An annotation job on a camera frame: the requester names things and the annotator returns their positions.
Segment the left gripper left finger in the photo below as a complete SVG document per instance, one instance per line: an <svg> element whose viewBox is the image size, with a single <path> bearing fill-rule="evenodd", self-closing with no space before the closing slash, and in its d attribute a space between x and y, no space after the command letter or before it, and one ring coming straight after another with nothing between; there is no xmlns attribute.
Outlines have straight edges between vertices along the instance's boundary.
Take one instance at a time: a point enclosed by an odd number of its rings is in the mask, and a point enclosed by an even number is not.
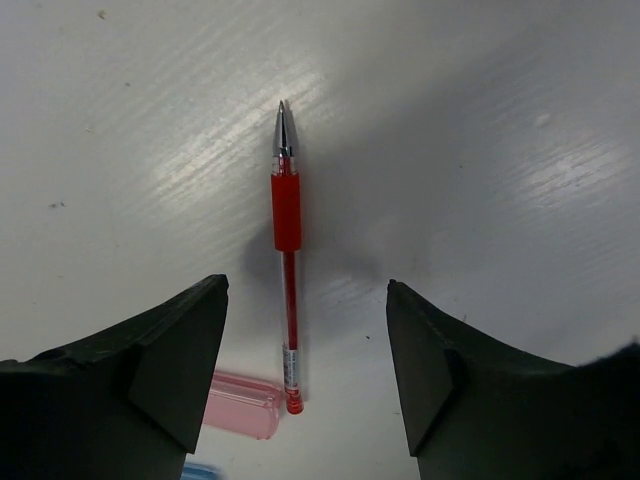
<svg viewBox="0 0 640 480"><path fill-rule="evenodd" d="M228 307L211 275L98 333L1 364L5 479L177 479L196 449Z"/></svg>

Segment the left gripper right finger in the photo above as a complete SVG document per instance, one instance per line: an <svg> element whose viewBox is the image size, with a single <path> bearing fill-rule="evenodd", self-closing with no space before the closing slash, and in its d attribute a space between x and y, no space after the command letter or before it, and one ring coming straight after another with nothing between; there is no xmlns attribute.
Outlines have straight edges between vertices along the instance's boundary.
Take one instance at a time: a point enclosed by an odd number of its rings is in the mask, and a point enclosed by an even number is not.
<svg viewBox="0 0 640 480"><path fill-rule="evenodd" d="M566 365L509 346L395 280L386 318L422 478L638 477L637 343Z"/></svg>

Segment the red gel pen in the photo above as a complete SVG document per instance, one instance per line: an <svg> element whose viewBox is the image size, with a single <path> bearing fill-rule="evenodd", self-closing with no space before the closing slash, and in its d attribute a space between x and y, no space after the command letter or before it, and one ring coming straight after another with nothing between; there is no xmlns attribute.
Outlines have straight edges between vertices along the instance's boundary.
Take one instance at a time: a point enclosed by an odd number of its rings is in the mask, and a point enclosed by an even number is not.
<svg viewBox="0 0 640 480"><path fill-rule="evenodd" d="M270 176L274 248L280 255L284 336L282 342L283 386L287 412L304 410L299 381L299 309L297 254L302 247L300 175L294 154L291 115L284 101L276 113Z"/></svg>

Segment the blue correction tape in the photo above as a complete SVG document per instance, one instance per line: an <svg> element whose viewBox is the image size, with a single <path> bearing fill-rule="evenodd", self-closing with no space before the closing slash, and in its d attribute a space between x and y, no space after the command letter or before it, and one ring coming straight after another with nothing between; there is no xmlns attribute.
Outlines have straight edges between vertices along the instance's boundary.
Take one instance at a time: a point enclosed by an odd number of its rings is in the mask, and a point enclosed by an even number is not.
<svg viewBox="0 0 640 480"><path fill-rule="evenodd" d="M220 472L208 465L186 462L183 466L180 480L221 480Z"/></svg>

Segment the pink correction tape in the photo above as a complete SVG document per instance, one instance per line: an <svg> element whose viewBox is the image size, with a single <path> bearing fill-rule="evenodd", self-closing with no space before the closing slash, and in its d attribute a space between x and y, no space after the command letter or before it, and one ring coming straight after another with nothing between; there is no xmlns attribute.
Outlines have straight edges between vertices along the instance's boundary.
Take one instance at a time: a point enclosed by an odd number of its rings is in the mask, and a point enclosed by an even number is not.
<svg viewBox="0 0 640 480"><path fill-rule="evenodd" d="M215 371L202 423L268 440L278 429L282 400L281 387L273 382Z"/></svg>

